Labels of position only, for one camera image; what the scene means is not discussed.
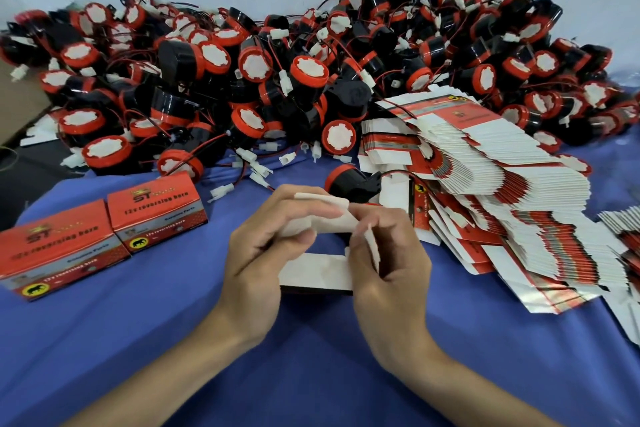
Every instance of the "red box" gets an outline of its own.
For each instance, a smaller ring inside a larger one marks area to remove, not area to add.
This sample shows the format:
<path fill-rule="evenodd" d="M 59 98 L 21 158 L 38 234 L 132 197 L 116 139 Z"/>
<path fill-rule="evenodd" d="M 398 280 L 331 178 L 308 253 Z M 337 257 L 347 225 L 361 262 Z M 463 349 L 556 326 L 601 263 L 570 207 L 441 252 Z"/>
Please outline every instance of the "red box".
<path fill-rule="evenodd" d="M 31 300 L 130 256 L 100 199 L 0 233 L 0 282 Z"/>
<path fill-rule="evenodd" d="M 207 222 L 191 178 L 177 172 L 107 197 L 111 226 L 131 252 L 139 252 Z"/>

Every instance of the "assembled box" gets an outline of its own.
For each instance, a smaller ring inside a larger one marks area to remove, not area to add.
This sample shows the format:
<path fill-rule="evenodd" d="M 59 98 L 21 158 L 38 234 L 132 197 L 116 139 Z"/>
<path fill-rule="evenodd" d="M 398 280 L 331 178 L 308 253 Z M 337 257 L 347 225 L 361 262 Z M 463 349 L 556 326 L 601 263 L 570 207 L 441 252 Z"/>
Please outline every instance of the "assembled box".
<path fill-rule="evenodd" d="M 128 257 L 100 199 L 0 233 L 0 282 L 31 300 Z"/>
<path fill-rule="evenodd" d="M 186 172 L 113 192 L 107 197 L 111 226 L 131 252 L 139 252 L 207 222 Z"/>

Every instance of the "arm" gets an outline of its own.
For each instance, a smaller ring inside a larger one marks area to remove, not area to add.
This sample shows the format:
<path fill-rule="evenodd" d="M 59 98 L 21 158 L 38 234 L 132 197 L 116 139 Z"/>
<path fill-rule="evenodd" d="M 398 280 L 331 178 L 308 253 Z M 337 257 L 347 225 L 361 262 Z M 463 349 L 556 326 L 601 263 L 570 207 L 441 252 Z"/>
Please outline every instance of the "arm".
<path fill-rule="evenodd" d="M 459 427 L 558 426 L 435 343 L 424 318 L 431 261 L 407 214 L 363 204 L 349 210 L 360 220 L 349 244 L 353 304 L 380 365 Z M 380 275 L 362 236 L 368 226 L 380 247 Z"/>
<path fill-rule="evenodd" d="M 296 192 L 327 194 L 307 186 L 281 186 L 231 234 L 220 299 L 186 339 L 110 391 L 65 427 L 155 427 L 246 351 L 260 344 L 280 306 L 278 273 L 316 240 L 313 230 L 273 240 L 290 220 L 338 218 L 323 201 L 292 199 Z"/>

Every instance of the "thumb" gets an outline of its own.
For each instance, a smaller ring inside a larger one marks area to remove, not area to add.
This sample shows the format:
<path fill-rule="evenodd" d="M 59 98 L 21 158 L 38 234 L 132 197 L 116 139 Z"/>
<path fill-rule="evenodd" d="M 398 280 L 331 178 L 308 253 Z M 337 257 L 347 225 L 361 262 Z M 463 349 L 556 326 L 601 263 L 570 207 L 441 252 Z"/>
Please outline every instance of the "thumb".
<path fill-rule="evenodd" d="M 278 239 L 253 261 L 252 266 L 269 268 L 278 274 L 288 261 L 305 253 L 316 241 L 316 236 L 316 230 L 308 228 L 292 237 Z"/>
<path fill-rule="evenodd" d="M 349 240 L 349 268 L 353 280 L 353 290 L 380 278 L 373 268 L 373 260 L 364 233 L 354 232 Z"/>

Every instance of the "blue fabric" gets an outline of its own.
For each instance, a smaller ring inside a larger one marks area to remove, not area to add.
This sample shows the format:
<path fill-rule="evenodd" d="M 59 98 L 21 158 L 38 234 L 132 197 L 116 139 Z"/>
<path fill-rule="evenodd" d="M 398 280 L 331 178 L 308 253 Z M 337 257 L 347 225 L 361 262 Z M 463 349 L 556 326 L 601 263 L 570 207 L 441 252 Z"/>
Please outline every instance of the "blue fabric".
<path fill-rule="evenodd" d="M 572 150 L 595 170 L 591 215 L 634 202 L 639 130 Z M 266 162 L 279 165 L 275 158 Z M 322 186 L 339 164 L 299 156 L 269 182 Z M 198 189 L 207 199 L 209 189 L 238 174 L 217 167 Z M 154 175 L 63 181 L 20 222 Z M 58 425 L 180 341 L 217 300 L 229 233 L 268 195 L 245 179 L 205 204 L 207 225 L 42 300 L 27 303 L 0 290 L 0 424 Z M 311 252 L 342 253 L 343 247 L 339 237 L 321 236 Z M 637 425 L 640 355 L 602 300 L 560 316 L 530 314 L 496 275 L 474 277 L 446 248 L 426 249 L 433 261 L 427 324 L 445 351 L 566 425 Z M 168 425 L 448 423 L 377 365 L 350 297 L 291 295 L 283 297 L 266 340 L 194 395 Z"/>

